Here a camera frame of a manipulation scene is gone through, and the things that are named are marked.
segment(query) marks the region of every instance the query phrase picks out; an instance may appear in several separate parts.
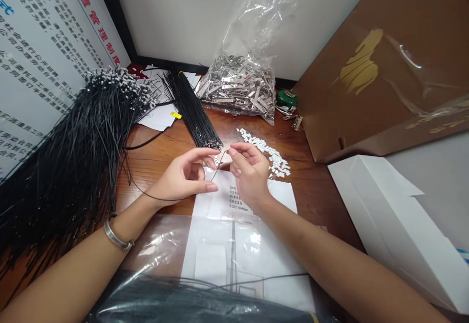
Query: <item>wooden desk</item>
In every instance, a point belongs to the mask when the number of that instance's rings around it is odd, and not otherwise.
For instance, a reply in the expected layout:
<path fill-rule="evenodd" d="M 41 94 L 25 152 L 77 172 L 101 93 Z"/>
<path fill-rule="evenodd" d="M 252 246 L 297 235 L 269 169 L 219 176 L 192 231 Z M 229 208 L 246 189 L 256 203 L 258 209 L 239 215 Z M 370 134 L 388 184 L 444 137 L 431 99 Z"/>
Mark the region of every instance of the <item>wooden desk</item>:
<path fill-rule="evenodd" d="M 291 175 L 281 179 L 281 181 L 292 183 L 299 215 L 316 225 L 327 227 L 330 233 L 364 251 L 327 166 L 314 163 L 304 132 L 293 131 L 291 128 L 292 121 L 284 122 L 283 116 L 278 112 L 276 112 L 276 125 L 274 127 L 267 124 L 260 117 L 233 117 L 230 114 L 216 110 L 207 110 L 207 114 L 225 144 L 225 149 L 233 142 L 243 141 L 241 134 L 236 132 L 236 128 L 244 128 L 253 136 L 264 139 L 269 146 L 279 151 L 291 167 Z M 155 134 L 154 130 L 137 125 L 131 131 L 129 145 L 141 144 Z M 175 157 L 193 147 L 195 145 L 184 122 L 182 120 L 176 121 L 171 128 L 168 128 L 148 145 L 129 151 L 129 164 L 135 183 L 142 190 L 145 190 L 154 181 L 158 180 Z M 128 185 L 125 173 L 122 172 L 117 189 L 116 207 L 118 212 L 130 205 L 140 194 L 134 184 Z M 174 215 L 192 215 L 194 199 L 195 196 L 166 207 L 161 212 Z M 145 231 L 146 233 L 151 232 L 151 226 L 155 226 L 155 224 L 150 224 Z M 183 255 L 184 249 L 181 249 L 181 253 L 178 254 L 178 256 L 182 256 L 181 266 Z M 131 268 L 132 265 L 126 265 L 129 262 L 131 261 L 126 261 L 124 267 Z M 0 307 L 4 307 L 6 300 L 22 277 L 25 263 L 26 259 L 20 261 L 16 269 L 8 273 L 0 282 Z M 180 275 L 180 268 L 172 266 L 171 273 L 165 274 L 178 276 Z M 315 304 L 318 309 L 342 316 L 342 309 L 322 289 L 316 284 L 312 284 Z M 22 285 L 18 293 L 24 288 L 25 285 Z"/>

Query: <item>pile of white connectors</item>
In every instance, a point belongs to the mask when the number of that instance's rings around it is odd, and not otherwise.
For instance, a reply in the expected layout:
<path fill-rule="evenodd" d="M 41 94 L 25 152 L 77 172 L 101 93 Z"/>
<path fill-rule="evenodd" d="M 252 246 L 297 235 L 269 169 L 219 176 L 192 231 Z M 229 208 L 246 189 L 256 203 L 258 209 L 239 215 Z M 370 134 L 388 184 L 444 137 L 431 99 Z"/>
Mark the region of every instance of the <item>pile of white connectors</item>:
<path fill-rule="evenodd" d="M 236 131 L 241 133 L 241 136 L 245 142 L 256 146 L 262 153 L 267 152 L 270 154 L 269 160 L 272 162 L 272 166 L 269 169 L 273 174 L 275 174 L 277 177 L 285 177 L 290 175 L 290 167 L 288 166 L 288 162 L 282 158 L 277 150 L 267 146 L 264 140 L 255 136 L 251 136 L 251 134 L 248 133 L 245 129 L 236 129 Z"/>

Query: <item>hand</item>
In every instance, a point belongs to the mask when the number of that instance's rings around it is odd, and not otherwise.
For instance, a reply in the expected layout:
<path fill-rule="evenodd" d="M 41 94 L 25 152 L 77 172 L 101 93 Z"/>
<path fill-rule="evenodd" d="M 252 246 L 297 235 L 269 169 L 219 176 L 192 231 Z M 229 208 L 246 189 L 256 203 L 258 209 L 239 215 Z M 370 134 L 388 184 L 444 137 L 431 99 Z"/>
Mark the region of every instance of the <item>hand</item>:
<path fill-rule="evenodd" d="M 236 177 L 236 186 L 241 200 L 255 208 L 272 198 L 267 187 L 269 161 L 253 145 L 235 143 L 228 150 L 233 163 L 230 171 Z"/>
<path fill-rule="evenodd" d="M 220 151 L 210 148 L 194 148 L 173 159 L 159 180 L 147 190 L 147 194 L 162 199 L 155 202 L 157 206 L 165 207 L 192 194 L 218 191 L 216 184 L 205 181 L 203 165 L 197 162 L 203 160 L 210 168 L 216 169 L 215 162 L 210 156 L 219 153 Z"/>

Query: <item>white poster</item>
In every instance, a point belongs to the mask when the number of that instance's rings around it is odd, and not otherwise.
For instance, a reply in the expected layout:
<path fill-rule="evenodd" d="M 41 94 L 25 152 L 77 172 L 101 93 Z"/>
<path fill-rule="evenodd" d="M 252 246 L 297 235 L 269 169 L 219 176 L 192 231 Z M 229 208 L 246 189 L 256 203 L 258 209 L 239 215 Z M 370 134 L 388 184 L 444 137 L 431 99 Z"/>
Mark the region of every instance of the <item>white poster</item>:
<path fill-rule="evenodd" d="M 130 59 L 103 0 L 0 0 L 0 181 L 98 67 Z"/>

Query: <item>white box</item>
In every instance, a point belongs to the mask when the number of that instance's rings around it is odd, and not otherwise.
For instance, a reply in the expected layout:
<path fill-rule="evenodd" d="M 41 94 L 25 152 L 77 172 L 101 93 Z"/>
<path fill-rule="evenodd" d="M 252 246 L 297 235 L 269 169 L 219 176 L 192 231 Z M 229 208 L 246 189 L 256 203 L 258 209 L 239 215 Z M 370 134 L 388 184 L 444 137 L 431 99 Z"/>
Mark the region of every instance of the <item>white box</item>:
<path fill-rule="evenodd" d="M 430 302 L 469 314 L 469 267 L 413 197 L 423 193 L 382 157 L 329 170 L 367 253 Z"/>

